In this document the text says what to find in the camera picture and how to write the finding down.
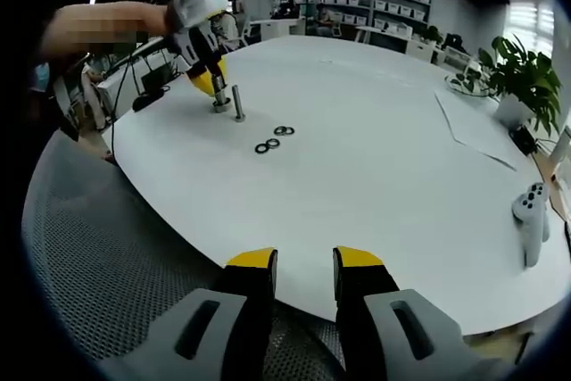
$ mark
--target paper sheet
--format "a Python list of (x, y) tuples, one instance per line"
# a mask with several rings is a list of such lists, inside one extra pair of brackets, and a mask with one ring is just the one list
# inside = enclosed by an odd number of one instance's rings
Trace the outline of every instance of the paper sheet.
[(517, 171), (515, 157), (518, 156), (518, 149), (504, 127), (454, 94), (435, 91), (434, 95), (454, 140)]

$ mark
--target window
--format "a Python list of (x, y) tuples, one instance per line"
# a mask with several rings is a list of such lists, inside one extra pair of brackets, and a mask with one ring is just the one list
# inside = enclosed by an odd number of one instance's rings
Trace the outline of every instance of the window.
[(551, 57), (553, 27), (553, 9), (548, 4), (538, 0), (511, 0), (503, 36), (516, 42), (516, 35), (528, 51)]

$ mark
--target white flower pot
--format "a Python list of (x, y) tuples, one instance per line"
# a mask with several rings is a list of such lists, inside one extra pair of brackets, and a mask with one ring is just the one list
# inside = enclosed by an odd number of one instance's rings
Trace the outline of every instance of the white flower pot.
[(518, 129), (535, 116), (527, 104), (522, 103), (513, 95), (505, 95), (501, 98), (500, 106), (493, 117), (505, 128)]

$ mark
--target white vr controller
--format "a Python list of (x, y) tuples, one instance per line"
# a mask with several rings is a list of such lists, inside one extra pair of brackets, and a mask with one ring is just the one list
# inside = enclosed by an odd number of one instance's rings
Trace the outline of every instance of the white vr controller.
[(525, 265), (533, 267), (539, 260), (542, 243), (550, 237), (550, 224), (547, 219), (547, 202), (549, 187), (542, 183), (534, 183), (525, 194), (521, 194), (511, 204), (514, 216), (523, 223), (523, 244)]

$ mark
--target round table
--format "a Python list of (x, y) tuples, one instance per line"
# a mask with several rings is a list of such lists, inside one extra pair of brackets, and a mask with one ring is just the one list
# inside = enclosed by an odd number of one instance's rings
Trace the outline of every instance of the round table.
[[(551, 239), (524, 269), (510, 212), (538, 170), (521, 153), (513, 170), (452, 138), (434, 97), (445, 70), (321, 37), (281, 37), (225, 58), (245, 122), (213, 113), (180, 77), (115, 129), (129, 180), (206, 256), (224, 265), (276, 247), (277, 298), (335, 319), (332, 249), (367, 250), (464, 335), (529, 319), (566, 295), (561, 219), (550, 210)], [(295, 134), (257, 154), (280, 125)]]

